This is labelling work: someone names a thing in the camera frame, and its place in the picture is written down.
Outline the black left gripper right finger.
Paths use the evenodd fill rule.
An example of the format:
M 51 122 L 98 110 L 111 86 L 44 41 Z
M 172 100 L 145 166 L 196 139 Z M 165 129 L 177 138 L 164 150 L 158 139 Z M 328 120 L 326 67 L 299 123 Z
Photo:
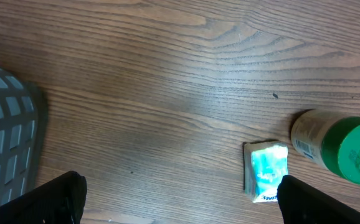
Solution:
M 360 224 L 359 211 L 292 175 L 283 176 L 277 200 L 285 224 Z

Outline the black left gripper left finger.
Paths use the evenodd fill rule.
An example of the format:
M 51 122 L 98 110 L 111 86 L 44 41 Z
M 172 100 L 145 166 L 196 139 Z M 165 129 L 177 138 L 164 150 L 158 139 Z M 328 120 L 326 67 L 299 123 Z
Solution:
M 0 224 L 79 224 L 86 195 L 86 178 L 66 172 L 0 206 Z

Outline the teal tissue packet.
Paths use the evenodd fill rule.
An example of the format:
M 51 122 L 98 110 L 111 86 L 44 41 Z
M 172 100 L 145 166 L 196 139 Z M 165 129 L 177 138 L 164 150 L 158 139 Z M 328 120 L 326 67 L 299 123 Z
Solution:
M 276 202 L 288 174 L 288 147 L 278 141 L 244 144 L 244 192 L 253 203 Z

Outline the green lid jar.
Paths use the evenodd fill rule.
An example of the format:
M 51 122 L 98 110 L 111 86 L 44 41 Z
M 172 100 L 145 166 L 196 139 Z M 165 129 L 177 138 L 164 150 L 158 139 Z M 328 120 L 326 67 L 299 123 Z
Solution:
M 360 116 L 309 110 L 295 120 L 290 137 L 300 154 L 360 185 Z

